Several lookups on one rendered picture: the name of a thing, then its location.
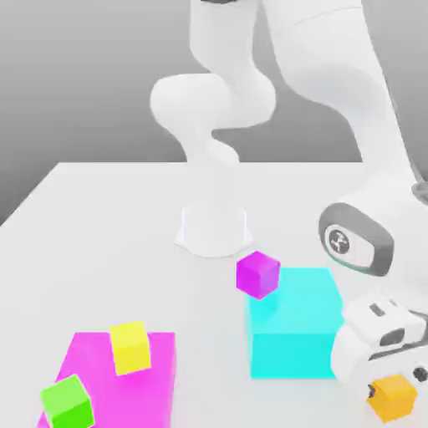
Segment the small purple cube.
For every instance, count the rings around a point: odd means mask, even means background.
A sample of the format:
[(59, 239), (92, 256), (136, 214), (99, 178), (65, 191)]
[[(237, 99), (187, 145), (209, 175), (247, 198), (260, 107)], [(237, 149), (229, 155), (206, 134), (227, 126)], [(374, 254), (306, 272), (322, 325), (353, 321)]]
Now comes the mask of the small purple cube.
[(261, 300), (278, 288), (281, 263), (259, 251), (252, 252), (236, 265), (236, 287)]

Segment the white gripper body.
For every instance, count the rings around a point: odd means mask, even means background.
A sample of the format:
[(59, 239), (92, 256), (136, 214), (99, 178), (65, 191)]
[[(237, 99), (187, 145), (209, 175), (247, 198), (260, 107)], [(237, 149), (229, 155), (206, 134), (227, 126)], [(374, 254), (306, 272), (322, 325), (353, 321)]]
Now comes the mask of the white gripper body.
[(353, 391), (367, 391), (376, 380), (390, 375), (403, 375), (422, 390), (428, 385), (428, 328), (418, 342), (382, 349), (365, 343), (345, 324), (334, 340), (331, 368)]

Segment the small yellow cube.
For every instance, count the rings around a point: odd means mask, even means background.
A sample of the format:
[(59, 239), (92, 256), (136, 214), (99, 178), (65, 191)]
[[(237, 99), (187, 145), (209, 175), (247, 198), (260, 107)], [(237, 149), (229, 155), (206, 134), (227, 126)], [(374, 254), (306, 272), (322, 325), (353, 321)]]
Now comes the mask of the small yellow cube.
[(117, 375), (151, 368), (150, 341), (142, 321), (112, 326), (110, 341)]

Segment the large cyan box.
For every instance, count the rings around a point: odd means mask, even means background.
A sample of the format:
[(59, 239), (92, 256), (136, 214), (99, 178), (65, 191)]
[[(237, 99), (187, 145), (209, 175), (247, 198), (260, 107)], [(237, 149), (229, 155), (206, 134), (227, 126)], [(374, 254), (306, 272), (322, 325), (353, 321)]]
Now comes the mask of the large cyan box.
[(343, 300), (326, 267), (283, 267), (278, 288), (244, 300), (250, 377), (331, 380), (331, 352)]

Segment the small orange cube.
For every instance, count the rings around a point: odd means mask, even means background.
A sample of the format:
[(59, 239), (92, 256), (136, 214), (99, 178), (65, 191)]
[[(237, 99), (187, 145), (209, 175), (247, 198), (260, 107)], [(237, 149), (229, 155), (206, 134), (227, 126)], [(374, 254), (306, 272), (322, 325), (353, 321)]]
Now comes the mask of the small orange cube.
[(417, 390), (402, 374), (394, 374), (369, 384), (367, 402), (383, 422), (409, 415), (417, 397)]

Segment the small green cube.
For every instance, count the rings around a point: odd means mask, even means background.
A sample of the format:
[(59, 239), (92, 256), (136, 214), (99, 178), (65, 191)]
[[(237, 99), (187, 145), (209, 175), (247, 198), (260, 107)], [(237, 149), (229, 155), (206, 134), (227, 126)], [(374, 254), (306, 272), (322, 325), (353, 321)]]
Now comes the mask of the small green cube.
[(50, 385), (40, 393), (48, 428), (92, 428), (94, 411), (89, 393), (76, 374)]

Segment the large magenta box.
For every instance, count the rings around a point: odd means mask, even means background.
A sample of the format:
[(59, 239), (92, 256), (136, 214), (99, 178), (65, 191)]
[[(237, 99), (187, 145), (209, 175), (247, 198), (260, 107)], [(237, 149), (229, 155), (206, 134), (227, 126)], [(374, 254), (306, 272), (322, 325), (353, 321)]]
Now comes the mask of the large magenta box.
[[(176, 376), (176, 336), (149, 333), (151, 368), (118, 376), (110, 335), (78, 332), (56, 382), (77, 375), (91, 399), (92, 428), (171, 428)], [(37, 428), (48, 428), (44, 413)]]

